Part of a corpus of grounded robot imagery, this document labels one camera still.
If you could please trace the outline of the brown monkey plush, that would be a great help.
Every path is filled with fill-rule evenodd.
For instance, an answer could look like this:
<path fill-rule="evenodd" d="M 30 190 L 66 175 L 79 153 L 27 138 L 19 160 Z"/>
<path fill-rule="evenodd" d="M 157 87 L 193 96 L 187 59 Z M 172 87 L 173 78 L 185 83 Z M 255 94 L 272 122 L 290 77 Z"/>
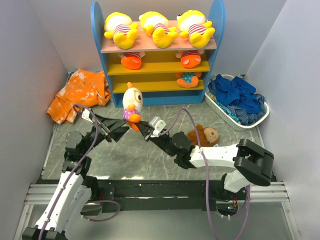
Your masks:
<path fill-rule="evenodd" d="M 220 135 L 214 127 L 203 127 L 201 124 L 197 124 L 196 129 L 201 147 L 214 147 L 219 145 Z M 186 136 L 192 145 L 199 145 L 195 130 L 191 130 Z"/>

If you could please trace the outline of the yellow frog plush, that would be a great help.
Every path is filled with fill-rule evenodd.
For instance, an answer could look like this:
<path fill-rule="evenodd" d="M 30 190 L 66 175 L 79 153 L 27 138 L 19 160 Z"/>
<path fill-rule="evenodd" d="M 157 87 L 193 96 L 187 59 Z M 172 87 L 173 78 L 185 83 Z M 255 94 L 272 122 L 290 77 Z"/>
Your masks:
<path fill-rule="evenodd" d="M 104 37 L 121 49 L 132 47 L 139 35 L 138 24 L 121 12 L 113 12 L 104 20 Z"/>
<path fill-rule="evenodd" d="M 144 32 L 158 48 L 167 48 L 178 37 L 176 28 L 170 27 L 169 20 L 159 12 L 147 11 L 138 19 Z"/>
<path fill-rule="evenodd" d="M 176 20 L 180 37 L 188 39 L 197 49 L 205 47 L 216 31 L 213 23 L 207 20 L 202 12 L 195 9 L 179 14 Z"/>

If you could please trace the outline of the plush purple dotted dress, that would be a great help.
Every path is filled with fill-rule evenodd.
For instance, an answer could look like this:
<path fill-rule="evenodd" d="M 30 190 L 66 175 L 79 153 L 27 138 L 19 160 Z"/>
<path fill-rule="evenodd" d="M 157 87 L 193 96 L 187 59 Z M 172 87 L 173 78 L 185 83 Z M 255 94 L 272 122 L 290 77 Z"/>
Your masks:
<path fill-rule="evenodd" d="M 127 90 L 123 95 L 122 105 L 124 109 L 122 118 L 133 130 L 140 132 L 136 124 L 141 120 L 143 95 L 131 82 L 127 82 Z"/>

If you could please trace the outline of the yellow frog plush front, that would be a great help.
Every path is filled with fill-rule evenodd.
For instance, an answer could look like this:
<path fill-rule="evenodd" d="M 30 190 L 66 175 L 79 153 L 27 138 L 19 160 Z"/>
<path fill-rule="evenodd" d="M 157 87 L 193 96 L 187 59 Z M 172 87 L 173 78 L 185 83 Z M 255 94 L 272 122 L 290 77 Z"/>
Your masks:
<path fill-rule="evenodd" d="M 216 31 L 213 23 L 207 20 L 202 12 L 195 9 L 179 14 L 176 20 L 180 37 L 188 39 L 197 49 L 205 47 Z"/>

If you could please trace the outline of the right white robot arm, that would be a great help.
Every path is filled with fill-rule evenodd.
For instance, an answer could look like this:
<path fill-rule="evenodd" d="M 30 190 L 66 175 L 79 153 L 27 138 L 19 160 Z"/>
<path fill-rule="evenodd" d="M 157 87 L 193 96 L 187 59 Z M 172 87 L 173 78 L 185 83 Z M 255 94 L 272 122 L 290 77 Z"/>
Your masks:
<path fill-rule="evenodd" d="M 274 154 L 256 143 L 241 139 L 229 146 L 197 146 L 188 140 L 184 132 L 170 135 L 164 130 L 165 122 L 155 124 L 140 121 L 136 124 L 146 141 L 153 142 L 183 169 L 205 166 L 233 168 L 222 178 L 219 194 L 231 199 L 247 185 L 267 187 L 271 184 Z"/>

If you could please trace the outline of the boy doll striped shirt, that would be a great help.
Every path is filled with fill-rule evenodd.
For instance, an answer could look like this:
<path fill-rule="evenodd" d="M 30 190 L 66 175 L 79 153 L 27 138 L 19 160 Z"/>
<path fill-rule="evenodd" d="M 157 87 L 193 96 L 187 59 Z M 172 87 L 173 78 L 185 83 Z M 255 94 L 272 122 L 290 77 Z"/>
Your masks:
<path fill-rule="evenodd" d="M 198 66 L 201 61 L 202 57 L 201 55 L 205 51 L 203 49 L 198 50 L 178 50 L 175 53 L 175 56 L 180 59 L 181 65 L 186 69 L 192 69 L 196 66 Z"/>

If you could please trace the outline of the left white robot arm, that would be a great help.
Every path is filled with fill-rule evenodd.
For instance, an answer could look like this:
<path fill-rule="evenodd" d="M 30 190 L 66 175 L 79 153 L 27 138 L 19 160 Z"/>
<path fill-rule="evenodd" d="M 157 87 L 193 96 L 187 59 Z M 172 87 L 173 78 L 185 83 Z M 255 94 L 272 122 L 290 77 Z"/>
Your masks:
<path fill-rule="evenodd" d="M 96 177 L 89 176 L 89 152 L 99 143 L 117 142 L 130 129 L 123 119 L 112 119 L 88 113 L 91 131 L 72 131 L 65 138 L 64 162 L 58 185 L 45 211 L 33 227 L 27 227 L 24 240 L 67 240 L 76 218 L 86 204 L 102 203 Z"/>

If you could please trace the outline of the white plush blue dotted dress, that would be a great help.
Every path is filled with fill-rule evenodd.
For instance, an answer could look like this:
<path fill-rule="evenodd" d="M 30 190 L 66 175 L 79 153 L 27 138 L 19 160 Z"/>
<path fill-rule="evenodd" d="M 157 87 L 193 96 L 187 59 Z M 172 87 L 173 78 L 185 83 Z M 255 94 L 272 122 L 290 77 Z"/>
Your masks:
<path fill-rule="evenodd" d="M 199 78 L 202 72 L 178 72 L 175 74 L 177 77 L 177 84 L 182 88 L 194 88 L 199 84 Z"/>

